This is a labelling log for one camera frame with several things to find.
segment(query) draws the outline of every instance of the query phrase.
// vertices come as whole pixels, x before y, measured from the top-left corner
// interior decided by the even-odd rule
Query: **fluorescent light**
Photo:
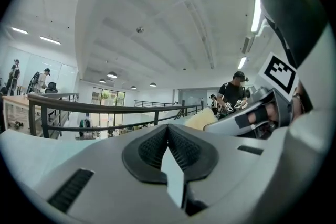
[[[118,76],[117,76],[117,74],[115,73],[115,72],[110,72],[110,73],[108,73],[108,75],[107,75],[109,78],[117,78]]]
[[[242,59],[240,60],[240,64],[239,64],[239,66],[238,66],[238,69],[242,69],[242,67],[243,67],[243,65],[244,65],[244,63],[245,63],[245,61],[246,61],[246,57],[242,57]]]
[[[253,15],[251,32],[256,32],[258,30],[260,16],[261,16],[260,0],[255,0],[255,2],[254,2],[254,15]]]
[[[61,42],[56,41],[56,40],[52,40],[52,39],[50,39],[50,38],[46,38],[46,37],[41,37],[41,36],[40,36],[40,39],[43,39],[43,40],[48,41],[48,42],[55,43],[55,44],[57,44],[57,45],[61,45]]]
[[[20,32],[20,33],[23,33],[23,34],[28,34],[28,32],[27,31],[24,31],[24,30],[21,30],[21,29],[17,29],[17,28],[15,28],[15,27],[12,27],[12,29],[14,30],[14,31],[17,31],[17,32]]]

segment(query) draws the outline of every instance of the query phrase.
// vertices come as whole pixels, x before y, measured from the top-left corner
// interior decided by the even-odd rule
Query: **railing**
[[[50,108],[45,105],[37,104],[34,101],[31,101],[32,96],[39,97],[42,96],[43,98],[46,98],[48,100],[57,100],[60,102],[68,102],[70,104],[77,103],[78,102],[78,93],[48,93],[48,94],[29,94],[29,128],[31,135],[34,136],[41,136],[43,134],[44,138],[57,138],[58,134],[61,135],[60,132],[55,132],[53,130],[51,133],[49,132],[49,129],[47,126],[63,126],[65,121],[69,119],[70,111],[67,111],[66,113],[62,113],[62,110],[56,109],[56,108]],[[37,116],[35,117],[35,106],[39,106],[41,108],[41,113],[37,112]],[[41,131],[37,131],[36,125],[39,125],[41,122]]]
[[[136,108],[165,108],[173,106],[174,104],[170,103],[159,103],[159,102],[150,102],[150,101],[140,101],[135,100],[134,101],[134,107]]]
[[[35,128],[35,106],[41,107],[41,125],[43,131],[43,137],[50,138],[49,130],[53,131],[68,131],[68,132],[95,132],[95,131],[112,131],[123,128],[131,128],[135,126],[154,124],[158,125],[160,121],[165,121],[169,119],[176,118],[175,116],[159,119],[159,112],[170,111],[170,110],[181,110],[182,113],[179,115],[187,115],[193,112],[198,112],[199,109],[203,109],[203,102],[199,105],[187,105],[187,106],[171,106],[162,108],[133,108],[124,106],[104,106],[104,105],[94,105],[94,104],[84,104],[78,102],[71,102],[71,100],[58,100],[57,94],[29,94],[29,124],[31,135],[36,136]],[[134,114],[134,113],[147,113],[154,112],[154,121],[139,122],[134,124],[119,125],[119,126],[109,126],[109,127],[63,127],[61,124],[48,124],[48,113],[50,111],[67,111],[69,112],[79,112],[79,113],[95,113],[95,114]]]

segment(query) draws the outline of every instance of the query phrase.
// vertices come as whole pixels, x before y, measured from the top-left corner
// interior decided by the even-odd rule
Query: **desk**
[[[8,109],[9,105],[14,106],[14,111],[16,108],[21,108],[25,110],[29,110],[29,100],[27,97],[22,95],[19,96],[3,96],[4,100],[4,121],[5,121],[5,129],[8,129]],[[35,111],[40,112],[41,107],[35,106]],[[29,114],[27,113],[27,122],[29,122]]]
[[[16,95],[21,95],[21,91],[22,91],[25,87],[23,87],[23,86],[21,86],[21,85],[17,85],[16,87],[17,87]]]

